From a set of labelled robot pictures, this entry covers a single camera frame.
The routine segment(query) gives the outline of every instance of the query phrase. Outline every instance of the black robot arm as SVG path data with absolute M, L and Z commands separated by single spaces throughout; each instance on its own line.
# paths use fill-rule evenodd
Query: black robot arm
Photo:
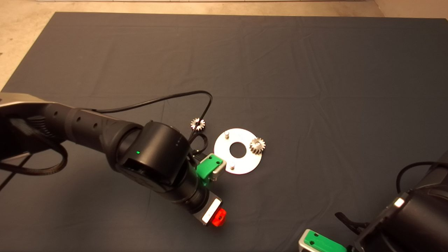
M 173 127 L 153 121 L 142 126 L 87 109 L 9 93 L 0 93 L 0 116 L 3 134 L 11 132 L 4 129 L 5 125 L 13 128 L 14 120 L 20 119 L 55 143 L 69 140 L 103 152 L 114 171 L 180 205 L 204 225 L 211 219 L 204 215 L 220 209 L 221 199 L 201 183 L 191 164 L 188 140 Z M 17 143 L 22 138 L 13 138 L 13 149 L 12 143 L 2 143 L 9 146 L 9 152 L 0 160 L 30 152 L 29 147 Z

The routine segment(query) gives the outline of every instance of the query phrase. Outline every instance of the concrete floor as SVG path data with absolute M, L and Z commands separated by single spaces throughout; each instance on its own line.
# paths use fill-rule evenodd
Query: concrete floor
M 374 0 L 337 2 L 36 2 L 0 0 L 0 90 L 55 11 L 383 17 Z

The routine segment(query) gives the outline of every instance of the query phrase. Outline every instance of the circular metal plate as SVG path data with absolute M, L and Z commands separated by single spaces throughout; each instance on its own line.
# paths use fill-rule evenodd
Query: circular metal plate
M 257 138 L 252 132 L 244 129 L 230 129 L 223 132 L 215 142 L 215 155 L 226 160 L 225 170 L 232 174 L 246 174 L 253 171 L 261 161 L 262 154 L 253 154 L 250 151 L 250 142 Z M 230 146 L 242 143 L 246 147 L 246 154 L 236 158 L 230 153 Z

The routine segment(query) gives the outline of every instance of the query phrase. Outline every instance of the gear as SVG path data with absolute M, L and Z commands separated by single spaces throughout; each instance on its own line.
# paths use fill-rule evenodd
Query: gear
M 191 130 L 194 130 L 194 128 L 196 127 L 196 123 L 199 122 L 199 118 L 195 118 L 193 120 L 191 120 L 190 126 L 191 126 Z M 201 123 L 199 123 L 199 125 L 196 127 L 196 131 L 200 132 L 203 131 L 205 128 L 205 121 L 204 119 L 201 120 Z
M 261 138 L 255 138 L 250 142 L 250 151 L 253 154 L 261 154 L 266 148 L 266 143 Z

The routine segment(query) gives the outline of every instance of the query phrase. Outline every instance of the table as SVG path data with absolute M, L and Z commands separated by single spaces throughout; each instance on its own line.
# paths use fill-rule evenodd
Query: table
M 447 44 L 445 19 L 56 13 L 4 92 L 112 108 L 204 89 L 208 152 L 230 128 L 267 147 L 253 172 L 211 185 L 228 219 L 205 228 L 103 154 L 64 143 L 63 171 L 18 175 L 0 193 L 0 250 L 296 251 L 306 228 L 348 245 L 355 235 L 335 212 L 372 220 L 403 166 L 448 148 Z M 186 135 L 206 100 L 115 116 Z

